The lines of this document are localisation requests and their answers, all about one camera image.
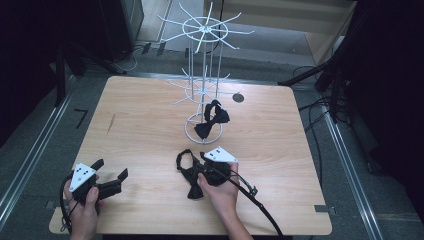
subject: white wire rack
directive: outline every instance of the white wire rack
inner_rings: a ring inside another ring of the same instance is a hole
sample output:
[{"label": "white wire rack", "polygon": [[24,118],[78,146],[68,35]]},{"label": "white wire rack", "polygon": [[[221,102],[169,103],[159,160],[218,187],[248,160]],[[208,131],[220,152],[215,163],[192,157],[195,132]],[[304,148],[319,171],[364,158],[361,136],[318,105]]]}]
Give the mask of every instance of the white wire rack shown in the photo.
[{"label": "white wire rack", "polygon": [[[204,120],[204,106],[209,104],[214,99],[218,99],[221,94],[237,94],[238,92],[221,92],[219,91],[219,82],[222,79],[226,79],[230,76],[230,74],[226,75],[223,78],[220,78],[221,72],[221,59],[222,59],[222,51],[223,45],[230,47],[231,49],[239,49],[237,47],[232,46],[225,38],[230,34],[251,34],[251,32],[239,32],[239,31],[231,31],[228,29],[226,23],[238,18],[241,13],[236,15],[233,18],[227,19],[225,21],[221,21],[211,17],[213,2],[211,2],[208,16],[207,17],[194,17],[187,10],[183,8],[181,3],[179,6],[182,11],[184,11],[188,15],[188,19],[183,22],[176,22],[168,19],[164,19],[158,16],[162,21],[177,24],[181,26],[182,33],[176,36],[173,36],[168,39],[162,39],[162,41],[168,42],[178,37],[186,36],[191,41],[188,46],[188,69],[187,71],[182,68],[182,71],[185,76],[187,76],[187,82],[181,84],[181,81],[168,80],[168,82],[174,86],[184,89],[186,97],[180,99],[174,104],[181,103],[185,100],[192,101],[198,105],[197,112],[190,116],[185,124],[185,132],[189,139],[196,143],[200,144],[209,144],[218,140],[223,132],[222,124],[219,124],[218,131],[211,131],[210,135],[207,139],[200,139],[194,131],[191,131],[189,126],[193,126],[199,123],[203,123]],[[220,47],[218,62],[214,63],[214,50],[217,47]],[[196,77],[194,76],[194,58],[197,55],[203,56],[203,66],[202,66],[202,76]],[[216,75],[213,75],[213,66],[217,67]]]}]

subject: black cord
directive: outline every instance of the black cord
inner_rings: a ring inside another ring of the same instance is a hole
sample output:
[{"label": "black cord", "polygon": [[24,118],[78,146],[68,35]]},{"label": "black cord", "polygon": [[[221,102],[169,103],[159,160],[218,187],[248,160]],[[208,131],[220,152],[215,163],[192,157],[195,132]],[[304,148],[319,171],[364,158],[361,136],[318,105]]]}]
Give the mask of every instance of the black cord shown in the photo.
[{"label": "black cord", "polygon": [[253,197],[256,196],[256,194],[258,193],[258,189],[256,189],[255,186],[253,186],[252,188],[252,186],[250,186],[250,184],[242,176],[240,176],[240,174],[234,172],[233,170],[231,170],[231,172],[235,173],[235,175],[232,175],[232,176],[238,177],[240,181],[244,183],[244,185],[246,185],[246,187],[249,189],[250,195],[252,195]]},{"label": "black cord", "polygon": [[65,184],[69,179],[72,179],[74,172],[72,171],[62,182],[60,186],[60,192],[59,192],[59,202],[60,202],[60,209],[62,210],[62,228],[60,229],[61,232],[65,231],[65,229],[68,229],[69,234],[72,233],[72,225],[71,225],[71,218],[69,217],[70,214],[66,212],[65,208],[65,202],[63,199],[63,190],[65,189]]},{"label": "black cord", "polygon": [[216,173],[218,173],[219,175],[223,176],[224,178],[226,178],[229,182],[231,182],[234,186],[236,186],[240,192],[242,192],[250,201],[252,201],[256,206],[259,207],[259,209],[262,211],[262,213],[268,218],[268,220],[271,222],[271,224],[274,226],[275,230],[278,233],[278,236],[280,236],[281,239],[284,239],[284,235],[283,232],[281,232],[280,227],[278,226],[277,222],[275,222],[274,218],[271,216],[271,214],[266,210],[266,208],[264,207],[264,205],[262,203],[260,203],[258,200],[255,199],[254,196],[252,196],[251,194],[249,194],[249,192],[246,191],[246,189],[244,189],[242,186],[240,186],[240,184],[237,184],[236,182],[234,182],[231,177],[228,177],[226,175],[224,175],[222,172],[220,172],[219,170],[215,169],[214,167],[211,166],[205,166],[202,164],[198,164],[198,167],[200,168],[209,168],[210,170],[215,171]]}]

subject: small black marking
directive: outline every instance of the small black marking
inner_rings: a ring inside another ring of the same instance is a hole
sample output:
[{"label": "small black marking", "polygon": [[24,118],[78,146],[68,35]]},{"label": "small black marking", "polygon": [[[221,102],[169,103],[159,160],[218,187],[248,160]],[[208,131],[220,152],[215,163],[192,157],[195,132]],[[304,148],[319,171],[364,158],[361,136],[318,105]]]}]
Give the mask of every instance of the small black marking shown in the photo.
[{"label": "small black marking", "polygon": [[234,102],[241,103],[241,102],[244,101],[244,96],[241,95],[240,93],[236,93],[236,94],[233,95],[233,100],[234,100]]}]

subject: black cable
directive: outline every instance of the black cable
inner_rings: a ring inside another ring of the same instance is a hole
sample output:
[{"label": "black cable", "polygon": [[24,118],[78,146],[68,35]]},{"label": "black cable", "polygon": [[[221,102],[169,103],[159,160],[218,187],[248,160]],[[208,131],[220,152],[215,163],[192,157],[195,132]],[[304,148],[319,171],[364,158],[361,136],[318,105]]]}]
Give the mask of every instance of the black cable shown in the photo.
[{"label": "black cable", "polygon": [[68,229],[69,234],[72,233],[72,225],[71,225],[71,218],[69,217],[69,214],[66,212],[65,208],[65,202],[63,199],[63,190],[65,189],[65,184],[68,180],[72,179],[74,172],[72,171],[62,182],[60,186],[60,192],[59,192],[59,202],[60,202],[60,209],[62,210],[62,228],[60,229],[61,232],[65,231],[65,229]]},{"label": "black cable", "polygon": [[215,169],[214,167],[211,166],[205,166],[202,164],[198,164],[197,165],[199,168],[205,169],[205,168],[209,168],[209,170],[213,170],[216,173],[218,173],[219,175],[221,175],[222,177],[226,178],[229,182],[231,182],[234,186],[236,186],[240,192],[242,192],[250,201],[252,201],[256,206],[259,207],[259,209],[262,211],[262,213],[268,218],[268,220],[271,222],[271,224],[274,226],[275,230],[278,233],[278,236],[280,236],[281,239],[284,239],[284,235],[283,232],[281,232],[280,227],[278,226],[277,222],[275,222],[274,218],[271,216],[271,214],[266,210],[266,208],[264,207],[264,205],[262,203],[260,203],[258,200],[255,199],[254,196],[252,196],[251,194],[249,194],[246,189],[244,189],[242,186],[240,186],[240,184],[237,184],[236,182],[234,182],[231,177],[228,177],[226,175],[224,175],[223,173],[221,173],[219,170]]}]

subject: black strap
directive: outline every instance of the black strap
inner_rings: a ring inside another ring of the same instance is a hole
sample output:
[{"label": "black strap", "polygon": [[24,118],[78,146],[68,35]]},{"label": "black strap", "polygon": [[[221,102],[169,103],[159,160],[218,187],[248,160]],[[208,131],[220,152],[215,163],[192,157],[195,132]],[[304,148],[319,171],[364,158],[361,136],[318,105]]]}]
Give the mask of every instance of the black strap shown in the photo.
[{"label": "black strap", "polygon": [[[193,166],[188,168],[188,169],[181,167],[182,156],[186,153],[190,153],[191,158],[193,159]],[[197,159],[193,155],[193,153],[191,152],[190,149],[186,149],[183,152],[181,152],[180,154],[178,154],[176,161],[177,161],[177,169],[181,171],[184,178],[187,179],[187,181],[190,183],[190,186],[191,186],[187,197],[189,199],[202,198],[203,197],[202,189],[200,188],[199,184],[197,184],[197,178],[198,178],[197,174],[199,173],[199,171],[197,170],[196,166],[197,166],[197,164],[200,164],[199,159]]]},{"label": "black strap", "polygon": [[[215,116],[211,120],[211,110],[213,107],[215,107]],[[209,136],[212,126],[215,123],[227,123],[230,121],[228,112],[221,108],[221,103],[216,99],[206,104],[204,116],[206,122],[196,124],[196,127],[194,127],[194,130],[201,139],[206,139]]]}]

